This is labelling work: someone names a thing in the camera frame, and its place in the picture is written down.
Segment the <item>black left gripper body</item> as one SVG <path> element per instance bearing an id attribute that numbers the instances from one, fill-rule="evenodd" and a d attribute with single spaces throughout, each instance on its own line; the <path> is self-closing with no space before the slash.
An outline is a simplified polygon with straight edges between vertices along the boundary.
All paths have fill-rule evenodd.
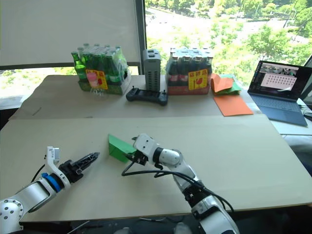
<path id="1" fill-rule="evenodd" d="M 70 183 L 75 183 L 83 177 L 81 160 L 75 162 L 68 160 L 59 165 L 58 169 L 64 173 Z"/>

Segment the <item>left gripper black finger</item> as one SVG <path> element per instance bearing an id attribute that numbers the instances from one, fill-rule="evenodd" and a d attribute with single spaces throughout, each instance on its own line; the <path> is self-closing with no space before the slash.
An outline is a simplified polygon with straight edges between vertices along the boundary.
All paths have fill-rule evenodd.
<path id="1" fill-rule="evenodd" d="M 85 170 L 88 168 L 93 162 L 95 162 L 100 155 L 100 152 L 93 152 L 81 159 L 81 169 Z"/>
<path id="2" fill-rule="evenodd" d="M 90 166 L 98 158 L 98 152 L 90 153 L 76 162 L 78 166 Z"/>

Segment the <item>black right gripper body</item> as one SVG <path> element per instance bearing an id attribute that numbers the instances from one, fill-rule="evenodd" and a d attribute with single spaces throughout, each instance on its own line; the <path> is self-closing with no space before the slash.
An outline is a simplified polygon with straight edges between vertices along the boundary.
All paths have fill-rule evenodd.
<path id="1" fill-rule="evenodd" d="M 145 166 L 148 162 L 148 157 L 141 151 L 136 150 L 133 154 L 133 162 Z"/>

